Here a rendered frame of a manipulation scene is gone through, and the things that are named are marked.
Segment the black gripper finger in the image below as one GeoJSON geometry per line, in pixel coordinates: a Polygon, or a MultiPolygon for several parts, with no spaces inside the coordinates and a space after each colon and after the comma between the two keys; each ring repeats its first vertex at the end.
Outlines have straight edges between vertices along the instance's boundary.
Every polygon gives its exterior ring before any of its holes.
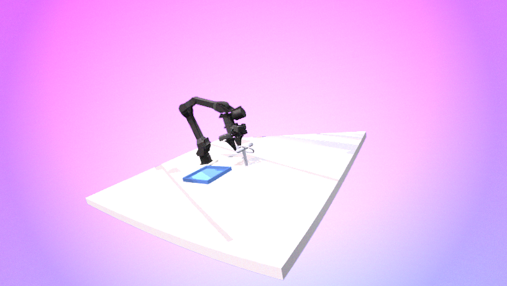
{"type": "Polygon", "coordinates": [[[241,140],[242,140],[242,137],[243,137],[243,136],[244,136],[244,135],[239,136],[239,137],[236,137],[236,138],[234,139],[234,140],[235,140],[235,142],[236,142],[236,144],[237,144],[238,146],[240,146],[240,145],[241,145],[241,140]]]}
{"type": "Polygon", "coordinates": [[[226,140],[224,142],[227,142],[234,150],[236,150],[234,139],[235,139],[235,137],[233,137],[231,139],[228,139],[228,140],[226,140]]]}

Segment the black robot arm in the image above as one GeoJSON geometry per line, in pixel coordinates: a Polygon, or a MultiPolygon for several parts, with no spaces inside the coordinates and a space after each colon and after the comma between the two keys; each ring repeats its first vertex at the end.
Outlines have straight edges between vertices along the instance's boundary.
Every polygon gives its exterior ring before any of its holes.
{"type": "MultiPolygon", "coordinates": [[[[180,104],[179,106],[180,113],[187,119],[190,128],[197,140],[198,151],[196,155],[200,158],[201,161],[200,165],[210,164],[213,161],[211,155],[209,154],[211,142],[208,137],[205,138],[203,136],[200,127],[198,126],[198,123],[196,122],[193,116],[194,113],[193,107],[196,104],[212,108],[213,110],[221,113],[219,118],[223,119],[224,124],[233,122],[234,119],[238,120],[246,117],[246,112],[241,106],[237,108],[229,106],[229,103],[227,101],[213,101],[200,98],[198,96],[194,96],[190,98],[190,100],[188,100],[187,102],[180,104]]],[[[235,125],[233,125],[233,123],[231,124],[232,124],[232,126],[230,127],[231,132],[232,131],[244,132],[244,129],[246,129],[245,124],[241,125],[238,125],[238,123],[236,123],[235,125]]]]}

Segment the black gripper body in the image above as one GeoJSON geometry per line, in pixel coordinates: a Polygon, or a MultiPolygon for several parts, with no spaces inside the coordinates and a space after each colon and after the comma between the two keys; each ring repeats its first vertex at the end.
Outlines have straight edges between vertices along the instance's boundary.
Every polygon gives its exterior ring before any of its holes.
{"type": "Polygon", "coordinates": [[[219,136],[219,138],[218,138],[219,141],[223,141],[224,139],[228,140],[228,139],[233,138],[234,136],[236,138],[236,137],[242,136],[244,134],[247,134],[247,130],[246,129],[244,129],[244,132],[235,132],[235,131],[231,132],[231,130],[230,130],[230,127],[232,126],[231,123],[233,123],[233,125],[235,125],[234,121],[225,124],[224,128],[226,128],[227,134],[223,134],[223,135],[219,136]]]}

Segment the blue tray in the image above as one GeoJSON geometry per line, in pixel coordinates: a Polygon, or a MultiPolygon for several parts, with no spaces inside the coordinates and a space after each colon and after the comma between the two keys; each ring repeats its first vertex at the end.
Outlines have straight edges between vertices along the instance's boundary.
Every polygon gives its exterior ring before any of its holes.
{"type": "Polygon", "coordinates": [[[231,170],[231,167],[205,165],[197,171],[183,177],[182,179],[184,182],[204,183],[209,185],[231,170]]]}

